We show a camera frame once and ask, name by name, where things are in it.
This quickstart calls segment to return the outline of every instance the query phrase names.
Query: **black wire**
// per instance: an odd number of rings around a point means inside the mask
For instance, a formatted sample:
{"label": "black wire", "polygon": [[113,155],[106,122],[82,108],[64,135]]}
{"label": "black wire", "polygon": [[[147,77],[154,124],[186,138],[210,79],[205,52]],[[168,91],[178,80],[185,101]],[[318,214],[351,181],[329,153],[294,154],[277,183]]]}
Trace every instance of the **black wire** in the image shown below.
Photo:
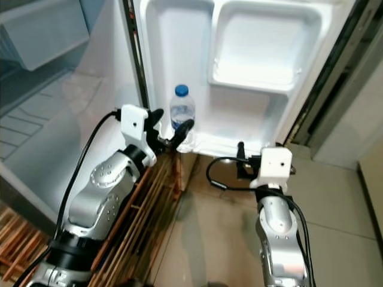
{"label": "black wire", "polygon": [[[87,143],[85,144],[82,152],[81,152],[81,155],[80,155],[80,158],[78,159],[77,161],[77,165],[76,165],[76,168],[72,174],[72,177],[69,181],[69,184],[65,190],[65,193],[64,193],[64,196],[63,196],[63,199],[61,201],[61,204],[60,204],[60,209],[59,209],[59,214],[57,216],[57,223],[56,223],[56,229],[54,231],[54,235],[53,235],[53,238],[52,238],[52,241],[56,241],[57,238],[59,237],[59,235],[61,234],[62,230],[61,230],[61,227],[62,227],[62,222],[63,222],[63,217],[64,217],[64,211],[65,211],[65,207],[66,207],[66,203],[68,201],[68,198],[69,198],[69,195],[71,193],[71,190],[72,190],[72,187],[74,185],[74,182],[76,180],[76,177],[80,171],[80,168],[81,168],[81,165],[83,164],[83,161],[85,159],[85,156],[90,148],[90,144],[92,143],[92,141],[94,140],[98,130],[100,129],[100,127],[103,125],[104,122],[106,122],[106,120],[111,117],[111,116],[115,116],[115,117],[118,117],[118,113],[116,111],[113,111],[113,112],[110,112],[108,113],[107,115],[105,115],[97,124],[97,126],[93,129],[92,131],[92,134],[90,135],[90,137],[88,138],[88,141]],[[17,281],[15,282],[15,284],[13,285],[13,287],[19,287],[20,284],[25,280],[25,278],[27,278],[28,274],[30,272],[32,272],[32,270],[49,254],[50,252],[50,249],[51,247],[48,246],[47,249],[38,257],[35,259],[35,261],[30,265],[28,266],[28,268],[22,273],[22,275],[17,279]]]}
{"label": "black wire", "polygon": [[[231,190],[231,191],[261,191],[262,190],[262,188],[229,187],[226,184],[223,184],[222,182],[215,181],[215,180],[211,179],[211,177],[210,177],[210,169],[211,169],[211,167],[216,162],[222,161],[222,160],[233,160],[233,161],[237,161],[237,162],[241,162],[241,163],[248,163],[248,160],[244,159],[244,158],[237,158],[237,157],[218,157],[218,158],[215,158],[212,162],[210,162],[210,164],[206,168],[206,178],[208,179],[210,184],[212,184],[213,186],[218,187],[218,188],[220,188],[222,190]],[[298,213],[299,218],[300,218],[300,220],[302,222],[303,234],[304,234],[304,237],[305,237],[305,252],[303,254],[303,259],[305,260],[305,263],[306,263],[307,268],[308,268],[309,284],[310,284],[311,287],[316,287],[316,283],[315,283],[315,279],[314,279],[314,269],[312,267],[312,260],[311,260],[311,248],[310,248],[309,231],[308,231],[306,219],[305,219],[305,216],[304,216],[302,210],[300,209],[300,207],[294,201],[292,201],[287,196],[285,196],[285,195],[283,195],[283,194],[281,194],[281,193],[279,193],[277,191],[270,190],[270,189],[267,189],[267,192],[271,193],[274,196],[278,196],[278,197],[286,200],[287,202],[289,202],[292,206],[294,206],[294,209]]]}

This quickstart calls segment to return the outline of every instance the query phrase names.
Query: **water bottle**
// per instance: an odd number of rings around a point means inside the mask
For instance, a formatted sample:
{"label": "water bottle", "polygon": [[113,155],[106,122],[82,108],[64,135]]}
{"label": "water bottle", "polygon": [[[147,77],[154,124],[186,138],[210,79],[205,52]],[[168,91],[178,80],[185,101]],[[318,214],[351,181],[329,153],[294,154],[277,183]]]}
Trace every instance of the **water bottle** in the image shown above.
{"label": "water bottle", "polygon": [[[194,120],[196,104],[189,95],[189,88],[186,85],[178,85],[175,88],[175,96],[170,101],[170,118],[172,128],[176,130],[184,121]],[[189,132],[183,144],[187,145],[193,141],[193,133]]]}

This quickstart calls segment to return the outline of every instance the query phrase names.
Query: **refrigerator door shelf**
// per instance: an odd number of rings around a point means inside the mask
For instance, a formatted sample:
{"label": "refrigerator door shelf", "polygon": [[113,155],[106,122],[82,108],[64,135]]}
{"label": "refrigerator door shelf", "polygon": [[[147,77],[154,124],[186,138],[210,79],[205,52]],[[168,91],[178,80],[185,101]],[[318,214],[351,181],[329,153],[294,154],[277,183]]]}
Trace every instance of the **refrigerator door shelf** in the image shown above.
{"label": "refrigerator door shelf", "polygon": [[151,109],[186,84],[196,102],[183,151],[247,154],[284,142],[354,0],[133,0]]}

